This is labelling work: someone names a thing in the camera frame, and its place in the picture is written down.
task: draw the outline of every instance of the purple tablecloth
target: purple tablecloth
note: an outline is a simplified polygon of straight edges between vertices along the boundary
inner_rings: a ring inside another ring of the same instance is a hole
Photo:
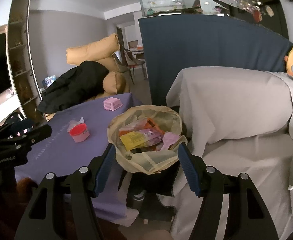
[[[123,103],[115,111],[105,110],[103,101],[107,98],[101,98],[57,112],[48,122],[52,127],[51,137],[32,147],[27,155],[28,163],[15,168],[16,180],[30,177],[39,184],[49,172],[57,176],[72,174],[78,168],[87,166],[92,158],[102,155],[108,145],[106,130],[111,120],[130,107],[142,104],[131,93],[113,97]],[[90,136],[83,142],[75,143],[67,129],[71,120],[79,121],[81,117]],[[118,192],[122,170],[115,161],[104,192],[92,199],[96,215],[100,218],[114,222],[126,216],[126,196],[119,196]]]

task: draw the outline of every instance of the blue gripper pad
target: blue gripper pad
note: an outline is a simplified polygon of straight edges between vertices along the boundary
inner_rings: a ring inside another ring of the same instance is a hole
[[[115,146],[112,145],[109,152],[106,154],[106,157],[104,158],[99,171],[96,174],[95,187],[94,187],[94,193],[96,196],[99,196],[99,194],[104,191],[106,181],[110,175],[114,159],[115,159]]]
[[[201,188],[199,183],[199,175],[190,159],[191,153],[185,143],[179,145],[178,157],[182,166],[183,172],[187,178],[189,187],[196,196],[200,196]]]

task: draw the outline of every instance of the yellow recliner chair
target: yellow recliner chair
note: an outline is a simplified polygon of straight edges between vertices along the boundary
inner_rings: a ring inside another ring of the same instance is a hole
[[[118,36],[114,33],[100,41],[84,46],[68,48],[66,50],[66,62],[70,65],[80,65],[86,60],[97,61],[105,66],[110,73],[103,80],[104,93],[92,97],[89,100],[127,93],[129,85],[123,75],[128,67],[121,65],[115,59],[114,53],[120,49]],[[45,114],[49,121],[55,114]]]

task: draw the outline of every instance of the black jacket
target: black jacket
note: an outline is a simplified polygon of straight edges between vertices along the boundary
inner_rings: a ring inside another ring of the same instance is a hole
[[[82,62],[70,69],[50,85],[42,94],[38,110],[56,113],[104,92],[103,80],[109,71],[95,61]]]

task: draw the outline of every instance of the door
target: door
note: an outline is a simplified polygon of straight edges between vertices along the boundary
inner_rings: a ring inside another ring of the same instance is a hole
[[[122,29],[116,28],[118,38],[119,38],[119,44],[120,44],[120,54],[121,54],[121,61],[123,64],[128,65],[126,59],[125,59],[125,54],[124,54],[124,40],[123,40],[123,33]]]

